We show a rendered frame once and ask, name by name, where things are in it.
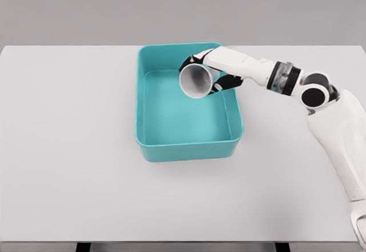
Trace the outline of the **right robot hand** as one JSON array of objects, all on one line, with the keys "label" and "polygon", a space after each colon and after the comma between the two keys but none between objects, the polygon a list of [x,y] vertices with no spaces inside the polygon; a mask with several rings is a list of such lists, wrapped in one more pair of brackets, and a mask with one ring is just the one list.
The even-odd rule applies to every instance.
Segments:
[{"label": "right robot hand", "polygon": [[215,81],[208,95],[229,90],[242,85],[244,78],[240,75],[240,62],[244,57],[223,46],[207,49],[192,54],[183,61],[180,71],[187,65],[201,64],[220,71],[220,77]]}]

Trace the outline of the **white paper cup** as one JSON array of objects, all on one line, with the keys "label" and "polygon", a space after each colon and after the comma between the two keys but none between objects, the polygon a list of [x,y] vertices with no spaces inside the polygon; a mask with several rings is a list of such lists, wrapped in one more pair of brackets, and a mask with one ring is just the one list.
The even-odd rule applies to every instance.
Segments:
[{"label": "white paper cup", "polygon": [[179,84],[188,97],[200,99],[211,92],[213,84],[219,77],[220,71],[194,63],[180,71]]}]

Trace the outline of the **teal plastic basket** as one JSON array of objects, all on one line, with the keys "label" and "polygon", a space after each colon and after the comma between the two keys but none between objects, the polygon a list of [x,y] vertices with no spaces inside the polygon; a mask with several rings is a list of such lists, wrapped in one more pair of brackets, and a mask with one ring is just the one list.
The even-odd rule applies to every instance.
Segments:
[{"label": "teal plastic basket", "polygon": [[135,138],[149,162],[230,157],[244,126],[235,90],[193,99],[179,85],[188,56],[218,42],[147,45],[137,55]]}]

